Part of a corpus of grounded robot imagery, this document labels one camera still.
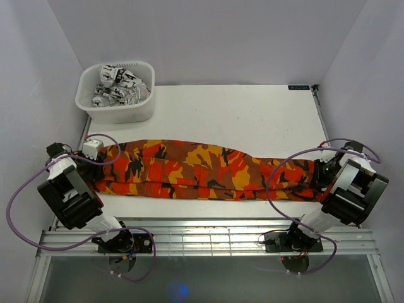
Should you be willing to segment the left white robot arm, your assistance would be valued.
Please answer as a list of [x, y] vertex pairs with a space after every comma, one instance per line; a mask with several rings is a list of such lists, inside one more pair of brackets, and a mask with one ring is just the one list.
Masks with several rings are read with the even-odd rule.
[[110, 253], [126, 253], [134, 249], [134, 237], [125, 225], [102, 211], [104, 204], [95, 192], [95, 183], [102, 175], [101, 153], [103, 143], [91, 140], [83, 145], [86, 153], [74, 152], [63, 143], [46, 148], [49, 159], [47, 180], [37, 191], [64, 227], [89, 228], [95, 233], [103, 231], [92, 242]]

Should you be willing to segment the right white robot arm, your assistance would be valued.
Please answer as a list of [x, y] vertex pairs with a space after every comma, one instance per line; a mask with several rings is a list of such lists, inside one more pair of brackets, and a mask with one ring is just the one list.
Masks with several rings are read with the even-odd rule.
[[348, 140], [343, 153], [323, 151], [316, 160], [315, 185], [323, 190], [321, 207], [291, 223], [285, 245], [308, 251], [320, 243], [319, 235], [335, 225], [360, 225], [384, 193], [389, 179], [378, 174], [364, 153], [365, 145]]

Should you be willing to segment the orange camouflage trousers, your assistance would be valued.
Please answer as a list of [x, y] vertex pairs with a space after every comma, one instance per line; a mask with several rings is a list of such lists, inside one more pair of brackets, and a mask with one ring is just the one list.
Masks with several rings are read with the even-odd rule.
[[314, 161], [259, 158], [217, 145], [138, 140], [103, 147], [103, 194], [168, 199], [318, 202]]

